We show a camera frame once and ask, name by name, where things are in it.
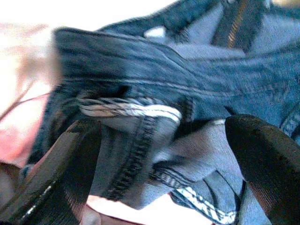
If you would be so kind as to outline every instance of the blue denim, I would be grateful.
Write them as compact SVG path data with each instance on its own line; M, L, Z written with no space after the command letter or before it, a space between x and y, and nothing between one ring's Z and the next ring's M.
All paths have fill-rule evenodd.
M92 116L103 140L91 194L141 209L172 192L218 224L270 224L243 180L224 118L251 114L300 143L298 9L185 0L93 32L61 28L55 41L63 82L28 163L74 120Z

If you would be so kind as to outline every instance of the brass zipper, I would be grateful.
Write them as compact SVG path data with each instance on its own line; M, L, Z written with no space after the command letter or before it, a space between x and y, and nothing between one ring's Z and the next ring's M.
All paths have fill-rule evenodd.
M237 31L240 27L240 24L243 20L243 13L246 9L247 2L248 2L248 0L241 1L239 11L232 23L231 30L228 35L228 45L227 45L228 48L232 48L234 46L235 39L236 39L236 33L237 33Z

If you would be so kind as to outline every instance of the black object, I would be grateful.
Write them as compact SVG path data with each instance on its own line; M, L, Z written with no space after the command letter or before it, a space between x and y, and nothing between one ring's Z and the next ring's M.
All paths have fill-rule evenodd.
M300 224L300 147L277 127L250 115L225 122L242 174L273 225Z
M0 209L0 221L16 225L79 224L100 145L100 122L74 122L33 167L16 195Z

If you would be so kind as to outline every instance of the stitching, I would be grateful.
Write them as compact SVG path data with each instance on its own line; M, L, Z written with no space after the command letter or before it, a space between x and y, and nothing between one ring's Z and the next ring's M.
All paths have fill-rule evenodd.
M128 157L126 165L117 175L116 181L105 192L104 196L113 201L120 200L125 192L133 184L135 177L143 168L144 158L147 156L147 150L150 147L154 135L153 127L156 119L145 117L142 122L142 132L139 132L134 143L134 151Z
M272 84L268 84L266 86L259 87L257 89L252 89L248 91L241 91L241 90L233 90L233 91L211 91L211 90L200 90L196 87L191 86L184 86L180 84L175 84L171 82L160 82L160 81L148 81L148 80L137 80L137 79L109 79L109 78L65 78L64 81L67 82L74 82L74 81L97 81L97 82L106 82L106 83L123 83L123 84L149 84L149 85L155 85L155 86L161 86L161 87L169 87L172 89L175 89L176 91L184 92L184 93L198 93L201 95L210 95L210 96L217 96L217 97L234 97L239 95L245 95L245 94L254 94L262 91L269 91L269 90L276 90L280 88L285 88L287 86L297 86L300 84L300 77L296 77L293 81L282 81L282 82L276 82Z
M162 178L162 175L167 176L169 179L169 182L167 182L165 179ZM164 184L166 184L169 187L172 188L180 188L183 186L188 186L190 185L192 182L187 180L184 180L183 178L180 177L176 177L175 174L171 174L167 171L157 171L155 170L154 172L152 172L152 174L150 175L150 178L154 179L154 180L158 180ZM179 183L180 185L172 185L170 183L175 182L175 183Z

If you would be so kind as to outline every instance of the white surface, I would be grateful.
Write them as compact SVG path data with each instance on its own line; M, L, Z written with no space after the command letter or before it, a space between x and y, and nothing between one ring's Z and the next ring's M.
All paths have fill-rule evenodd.
M11 0L2 3L0 21L7 23L47 23L96 30L131 17L148 15L174 0Z

